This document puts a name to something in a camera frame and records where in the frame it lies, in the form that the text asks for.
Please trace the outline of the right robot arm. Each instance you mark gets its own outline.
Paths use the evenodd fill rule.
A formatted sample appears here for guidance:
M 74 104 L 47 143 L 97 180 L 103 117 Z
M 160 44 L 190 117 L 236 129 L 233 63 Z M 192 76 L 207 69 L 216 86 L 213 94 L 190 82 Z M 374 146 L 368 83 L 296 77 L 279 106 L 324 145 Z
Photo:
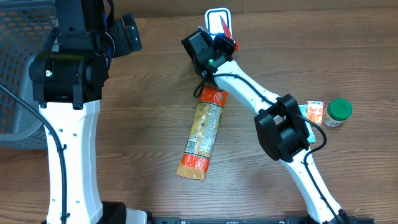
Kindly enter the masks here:
M 259 144 L 288 170 L 310 218 L 316 223 L 349 223 L 314 163 L 307 129 L 312 121 L 302 116 L 297 100 L 266 90 L 247 75 L 233 60 L 236 43 L 226 34 L 211 36 L 199 27 L 181 43 L 203 83 L 227 91 L 253 114 Z

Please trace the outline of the long orange pasta packet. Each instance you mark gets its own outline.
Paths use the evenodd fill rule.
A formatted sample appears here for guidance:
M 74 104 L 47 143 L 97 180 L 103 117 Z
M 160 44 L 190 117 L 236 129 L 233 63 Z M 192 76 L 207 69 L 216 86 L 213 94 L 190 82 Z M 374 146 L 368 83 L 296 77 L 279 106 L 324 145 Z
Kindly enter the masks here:
M 177 176 L 205 180 L 227 95 L 226 91 L 203 89 Z

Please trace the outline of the red stick sachet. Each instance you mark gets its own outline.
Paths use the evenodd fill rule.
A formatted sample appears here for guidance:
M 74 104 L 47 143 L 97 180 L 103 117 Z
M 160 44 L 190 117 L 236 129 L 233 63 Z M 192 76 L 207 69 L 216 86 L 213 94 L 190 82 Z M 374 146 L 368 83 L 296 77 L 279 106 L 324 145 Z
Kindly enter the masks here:
M 223 19 L 223 17 L 220 17 L 220 19 L 221 19 L 221 25 L 222 25 L 222 28 L 223 28 L 223 30 L 224 30 L 225 36 L 227 36 L 228 38 L 230 38 L 231 40 L 233 40 L 233 42 L 234 42 L 234 49 L 235 49 L 235 50 L 238 50 L 239 41 L 233 39 L 232 33 L 231 33 L 231 31 L 230 31 L 230 29 L 229 29 L 227 23 L 226 23 L 225 20 Z

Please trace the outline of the teal orange snack packet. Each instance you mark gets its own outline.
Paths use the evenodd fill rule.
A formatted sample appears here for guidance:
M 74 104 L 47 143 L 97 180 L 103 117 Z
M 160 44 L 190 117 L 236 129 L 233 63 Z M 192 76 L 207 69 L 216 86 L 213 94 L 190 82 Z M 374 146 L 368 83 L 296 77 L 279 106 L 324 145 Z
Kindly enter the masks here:
M 299 108 L 300 108 L 300 112 L 301 112 L 302 116 L 304 118 L 307 118 L 307 105 L 300 105 Z M 310 123 L 308 123 L 308 122 L 305 122 L 305 124 L 306 124 L 308 132 L 309 132 L 309 137 L 307 138 L 308 142 L 310 144 L 316 143 L 316 137 L 315 137 L 315 135 L 313 133 L 312 125 Z

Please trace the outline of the small orange tissue pack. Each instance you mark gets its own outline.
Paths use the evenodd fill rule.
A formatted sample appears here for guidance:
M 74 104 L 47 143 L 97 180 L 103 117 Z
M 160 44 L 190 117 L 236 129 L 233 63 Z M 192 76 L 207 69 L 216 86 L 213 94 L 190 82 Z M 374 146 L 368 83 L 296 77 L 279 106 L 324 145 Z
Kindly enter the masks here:
M 317 125 L 323 123 L 323 109 L 324 102 L 322 101 L 307 101 L 307 118 Z

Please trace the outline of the green lid jar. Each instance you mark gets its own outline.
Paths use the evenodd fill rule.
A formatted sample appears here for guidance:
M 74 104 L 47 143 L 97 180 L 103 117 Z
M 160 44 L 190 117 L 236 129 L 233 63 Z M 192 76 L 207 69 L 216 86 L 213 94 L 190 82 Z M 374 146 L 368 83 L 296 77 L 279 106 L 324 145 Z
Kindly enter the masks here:
M 323 112 L 323 123 L 329 127 L 337 127 L 346 121 L 353 112 L 351 103 L 344 98 L 336 98 Z

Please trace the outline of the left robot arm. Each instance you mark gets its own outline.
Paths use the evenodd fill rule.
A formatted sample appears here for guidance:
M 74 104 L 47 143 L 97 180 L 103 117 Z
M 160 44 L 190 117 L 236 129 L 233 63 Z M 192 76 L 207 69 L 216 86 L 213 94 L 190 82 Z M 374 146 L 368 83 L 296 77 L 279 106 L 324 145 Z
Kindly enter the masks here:
M 46 223 L 138 223 L 149 212 L 100 199 L 96 126 L 113 58 L 142 48 L 134 17 L 114 18 L 112 1 L 56 1 L 57 25 L 29 66 L 47 138 Z

